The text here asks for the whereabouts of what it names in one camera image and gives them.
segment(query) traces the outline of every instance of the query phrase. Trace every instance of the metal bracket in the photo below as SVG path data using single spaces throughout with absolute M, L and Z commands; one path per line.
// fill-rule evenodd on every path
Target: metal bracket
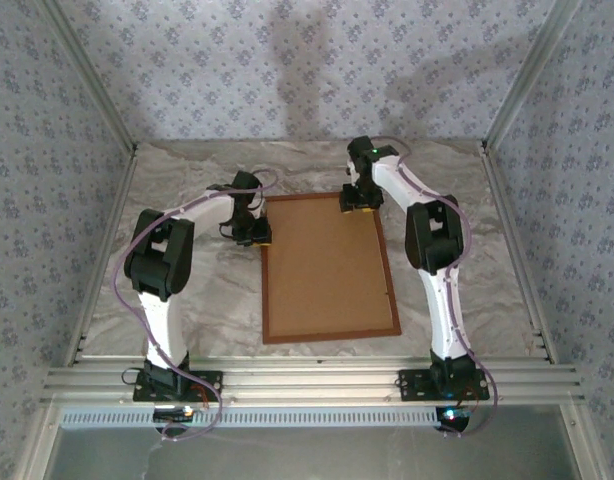
M 218 392 L 222 393 L 223 388 L 223 372 L 217 370 L 200 370 L 190 372 L 195 377 L 198 377 L 214 386 Z M 208 402 L 217 402 L 218 399 L 209 389 L 202 388 L 196 383 L 192 383 L 186 392 L 182 395 L 175 395 L 170 391 L 159 390 L 154 388 L 153 384 L 149 381 L 149 376 L 140 371 L 136 377 L 136 384 L 134 385 L 134 402 L 188 402 L 188 403 L 201 403 L 205 399 Z
M 400 390 L 400 399 L 403 402 L 489 400 L 487 380 L 481 370 L 476 370 L 471 379 L 464 381 L 463 394 L 454 398 L 442 395 L 438 391 L 429 369 L 400 370 L 395 383 Z

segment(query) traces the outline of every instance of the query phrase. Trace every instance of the floral wallpaper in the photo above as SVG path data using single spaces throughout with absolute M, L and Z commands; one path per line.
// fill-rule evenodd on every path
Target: floral wallpaper
M 62 2 L 136 140 L 482 138 L 553 0 Z
M 614 472 L 614 1 L 584 0 L 499 149 L 562 361 Z
M 62 362 L 127 155 L 31 0 L 0 0 L 0 479 Z

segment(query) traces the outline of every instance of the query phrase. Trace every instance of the gray marble floor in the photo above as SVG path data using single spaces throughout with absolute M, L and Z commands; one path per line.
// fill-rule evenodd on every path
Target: gray marble floor
M 280 182 L 270 194 L 336 191 L 348 179 L 345 175 L 346 144 L 173 142 L 141 145 L 83 354 L 144 352 L 145 337 L 140 327 L 108 287 L 113 262 L 128 244 L 140 211 L 146 207 L 163 210 L 176 207 L 197 197 L 212 183 L 231 181 L 238 169 L 276 169 Z M 417 141 L 410 145 L 413 150 L 407 161 L 410 169 L 429 187 L 455 195 L 471 220 L 474 246 L 471 256 L 461 266 L 459 285 L 472 347 L 478 354 L 487 356 L 538 355 L 475 144 L 459 146 Z M 403 249 L 405 216 L 391 199 L 386 200 L 380 214 L 402 324 L 401 336 L 263 345 L 260 252 L 224 240 L 216 228 L 197 238 L 191 278 L 181 293 L 184 331 L 192 355 L 428 356 L 429 313 L 422 283 L 407 262 Z M 123 277 L 119 283 L 122 293 L 138 306 L 129 281 Z

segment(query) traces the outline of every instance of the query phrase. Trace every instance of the robotic arm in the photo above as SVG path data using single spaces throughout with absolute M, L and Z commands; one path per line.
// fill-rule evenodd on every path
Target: robotic arm
M 180 297 L 191 273 L 194 239 L 211 227 L 231 227 L 231 236 L 238 245 L 271 243 L 271 228 L 264 216 L 265 200 L 255 200 L 255 193 L 238 193 L 261 186 L 247 172 L 236 174 L 231 185 L 212 185 L 204 193 L 209 196 L 220 190 L 236 193 L 214 196 L 190 211 L 171 217 L 147 235 L 127 257 L 125 275 L 138 292 L 150 330 L 162 351 L 174 365 L 189 371 L 189 353 L 183 338 Z M 133 238 L 144 231 L 165 212 L 144 210 L 136 224 Z M 180 377 L 149 344 L 144 366 L 144 378 L 152 390 L 181 397 L 189 381 Z
M 465 349 L 470 344 L 463 328 L 458 269 L 453 268 L 449 281 L 446 280 L 447 267 L 463 251 L 460 217 L 441 201 L 423 195 L 405 181 L 398 170 L 400 157 L 392 146 L 376 148 L 368 137 L 359 137 L 347 150 L 351 183 L 343 185 L 340 193 L 341 210 L 375 210 L 383 203 L 382 189 L 389 193 L 407 215 L 405 252 L 409 263 L 418 271 L 427 295 L 432 324 L 429 378 L 413 375 L 412 380 L 415 383 L 418 379 L 418 385 L 405 390 L 424 397 L 420 399 L 458 398 L 465 390 L 480 392 L 480 399 L 488 398 L 481 387 L 483 374 L 476 370 Z M 405 175 L 422 187 L 421 190 L 436 193 L 426 188 L 406 167 L 402 168 Z M 454 197 L 444 198 L 457 205 Z M 455 324 L 448 300 L 450 289 Z

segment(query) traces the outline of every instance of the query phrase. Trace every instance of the rectangular board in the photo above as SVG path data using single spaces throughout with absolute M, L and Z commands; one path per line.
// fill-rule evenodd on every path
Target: rectangular board
M 377 211 L 343 214 L 338 193 L 267 198 L 263 343 L 400 335 Z

